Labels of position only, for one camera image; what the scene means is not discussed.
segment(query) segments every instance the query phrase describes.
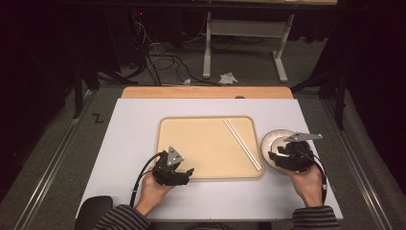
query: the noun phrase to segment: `metal bracket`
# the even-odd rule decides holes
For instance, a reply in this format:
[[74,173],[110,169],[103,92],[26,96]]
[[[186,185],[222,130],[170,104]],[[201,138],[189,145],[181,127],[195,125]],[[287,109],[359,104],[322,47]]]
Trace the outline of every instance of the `metal bracket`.
[[167,166],[178,164],[184,161],[185,158],[179,154],[173,147],[169,147]]
[[296,132],[295,134],[284,138],[285,142],[301,142],[301,141],[308,141],[308,140],[316,140],[322,139],[322,134],[309,134],[309,133],[301,133]]

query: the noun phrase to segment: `chopstick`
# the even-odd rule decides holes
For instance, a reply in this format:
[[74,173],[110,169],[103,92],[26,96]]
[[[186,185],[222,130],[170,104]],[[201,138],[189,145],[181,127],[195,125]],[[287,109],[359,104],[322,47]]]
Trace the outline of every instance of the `chopstick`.
[[236,131],[236,129],[233,127],[233,124],[230,123],[229,119],[226,118],[224,120],[224,124],[226,124],[227,128],[231,131],[231,133],[233,134],[233,136],[236,138],[236,140],[238,141],[239,145],[242,147],[242,149],[245,151],[245,154],[247,154],[248,158],[250,158],[251,162],[254,164],[255,168],[257,169],[257,171],[260,171],[262,169],[262,167],[260,166],[260,164],[258,163],[258,161],[256,160],[256,158],[254,157],[253,153],[247,148],[247,146],[245,145],[244,141],[241,139],[241,137],[238,135],[238,132]]

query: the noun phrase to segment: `hand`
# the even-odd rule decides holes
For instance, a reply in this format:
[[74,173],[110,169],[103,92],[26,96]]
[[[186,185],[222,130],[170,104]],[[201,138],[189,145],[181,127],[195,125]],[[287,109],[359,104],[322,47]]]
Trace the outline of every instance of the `hand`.
[[296,193],[304,201],[306,207],[323,206],[322,201],[322,173],[316,165],[306,172],[284,171],[292,179]]
[[148,216],[149,213],[156,208],[162,200],[164,200],[165,195],[174,188],[174,186],[160,185],[158,184],[152,172],[148,172],[143,179],[143,188],[141,190],[141,197],[138,204],[135,205],[135,210],[137,210],[144,217]]

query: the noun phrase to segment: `person's right hand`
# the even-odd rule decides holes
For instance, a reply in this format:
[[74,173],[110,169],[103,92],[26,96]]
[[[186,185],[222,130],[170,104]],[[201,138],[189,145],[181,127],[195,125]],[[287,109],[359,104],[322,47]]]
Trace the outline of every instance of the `person's right hand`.
[[316,165],[306,172],[284,171],[290,176],[296,193],[304,201],[306,207],[323,206],[322,201],[322,173]]

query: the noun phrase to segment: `wrist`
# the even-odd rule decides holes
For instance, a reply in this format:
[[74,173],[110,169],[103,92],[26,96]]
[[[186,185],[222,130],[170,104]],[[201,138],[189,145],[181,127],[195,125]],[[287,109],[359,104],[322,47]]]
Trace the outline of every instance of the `wrist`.
[[146,205],[143,202],[139,202],[137,205],[135,205],[134,209],[144,217],[147,217],[149,213],[152,212],[153,207]]
[[306,208],[315,208],[323,206],[323,201],[321,197],[305,197],[304,205]]

